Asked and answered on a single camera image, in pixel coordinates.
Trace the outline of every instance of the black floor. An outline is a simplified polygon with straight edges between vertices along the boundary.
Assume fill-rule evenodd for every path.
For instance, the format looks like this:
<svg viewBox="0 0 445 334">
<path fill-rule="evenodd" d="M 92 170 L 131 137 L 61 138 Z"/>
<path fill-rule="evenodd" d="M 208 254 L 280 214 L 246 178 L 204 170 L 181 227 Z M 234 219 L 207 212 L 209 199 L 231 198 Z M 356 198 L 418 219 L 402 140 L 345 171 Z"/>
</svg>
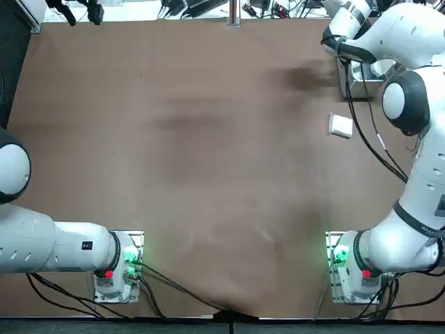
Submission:
<svg viewBox="0 0 445 334">
<path fill-rule="evenodd" d="M 226 324 L 113 324 L 89 321 L 0 320 L 0 333 L 20 334 L 229 334 Z M 249 325 L 235 324 L 233 334 L 415 334 L 445 333 L 445 326 Z"/>
</svg>

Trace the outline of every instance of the brown surface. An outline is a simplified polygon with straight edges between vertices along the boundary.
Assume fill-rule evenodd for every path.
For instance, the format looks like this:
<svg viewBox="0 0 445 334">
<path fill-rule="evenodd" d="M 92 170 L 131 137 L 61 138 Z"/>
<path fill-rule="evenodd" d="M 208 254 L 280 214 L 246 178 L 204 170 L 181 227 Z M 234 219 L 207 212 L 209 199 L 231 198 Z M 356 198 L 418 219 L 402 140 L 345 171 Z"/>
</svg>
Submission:
<svg viewBox="0 0 445 334">
<path fill-rule="evenodd" d="M 324 232 L 372 227 L 402 189 L 357 133 L 327 135 L 329 113 L 348 110 L 319 44 L 326 24 L 45 24 L 31 39 L 10 119 L 33 160 L 18 203 L 55 220 L 142 229 L 149 261 L 201 295 L 262 317 L 313 317 Z M 375 109 L 408 170 L 411 140 Z M 357 113 L 372 135 L 366 105 Z M 50 277 L 87 294 L 85 274 Z M 23 275 L 0 280 L 2 315 L 72 314 L 38 300 Z M 426 285 L 409 291 L 404 279 L 399 303 L 439 287 L 409 280 Z M 211 312 L 154 288 L 168 315 Z M 146 301 L 120 309 L 150 314 Z M 328 296 L 321 315 L 358 311 Z M 398 315 L 444 319 L 440 305 Z"/>
</svg>

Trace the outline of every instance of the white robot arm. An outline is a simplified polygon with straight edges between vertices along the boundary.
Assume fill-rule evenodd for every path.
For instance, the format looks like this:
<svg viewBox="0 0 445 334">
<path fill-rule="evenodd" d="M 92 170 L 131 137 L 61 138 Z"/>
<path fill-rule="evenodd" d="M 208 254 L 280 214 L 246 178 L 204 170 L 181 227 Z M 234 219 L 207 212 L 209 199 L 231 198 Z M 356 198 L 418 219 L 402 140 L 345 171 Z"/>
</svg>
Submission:
<svg viewBox="0 0 445 334">
<path fill-rule="evenodd" d="M 388 9 L 353 40 L 371 11 L 365 0 L 347 1 L 323 34 L 327 52 L 374 63 L 392 59 L 408 70 L 392 77 L 383 93 L 387 119 L 405 135 L 421 134 L 412 171 L 400 199 L 376 227 L 348 231 L 339 240 L 349 256 L 338 268 L 346 302 L 368 303 L 381 273 L 426 269 L 442 255 L 445 236 L 445 16 L 415 3 Z"/>
<path fill-rule="evenodd" d="M 26 150 L 0 129 L 0 273 L 94 271 L 99 301 L 129 301 L 137 275 L 129 259 L 140 261 L 131 237 L 93 223 L 53 221 L 10 205 L 30 176 Z"/>
</svg>

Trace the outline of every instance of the green led light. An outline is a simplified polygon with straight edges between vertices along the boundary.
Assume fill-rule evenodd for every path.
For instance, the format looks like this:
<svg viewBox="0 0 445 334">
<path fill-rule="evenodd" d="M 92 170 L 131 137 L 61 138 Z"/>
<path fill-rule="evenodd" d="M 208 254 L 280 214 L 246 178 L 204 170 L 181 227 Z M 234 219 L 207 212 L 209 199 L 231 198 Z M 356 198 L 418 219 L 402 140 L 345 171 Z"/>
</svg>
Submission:
<svg viewBox="0 0 445 334">
<path fill-rule="evenodd" d="M 124 254 L 124 260 L 128 262 L 137 262 L 138 256 L 134 252 L 128 251 Z"/>
<path fill-rule="evenodd" d="M 338 245 L 334 249 L 334 263 L 337 263 L 339 267 L 344 266 L 349 255 L 349 247 Z"/>
</svg>

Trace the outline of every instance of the red button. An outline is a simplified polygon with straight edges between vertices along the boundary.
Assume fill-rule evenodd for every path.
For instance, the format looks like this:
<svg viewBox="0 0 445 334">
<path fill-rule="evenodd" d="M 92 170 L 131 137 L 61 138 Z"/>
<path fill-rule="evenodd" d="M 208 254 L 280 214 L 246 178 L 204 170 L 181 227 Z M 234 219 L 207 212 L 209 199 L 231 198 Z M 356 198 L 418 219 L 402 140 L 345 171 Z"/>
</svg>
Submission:
<svg viewBox="0 0 445 334">
<path fill-rule="evenodd" d="M 363 278 L 370 278 L 371 272 L 369 270 L 363 270 L 362 275 L 363 275 Z"/>
</svg>

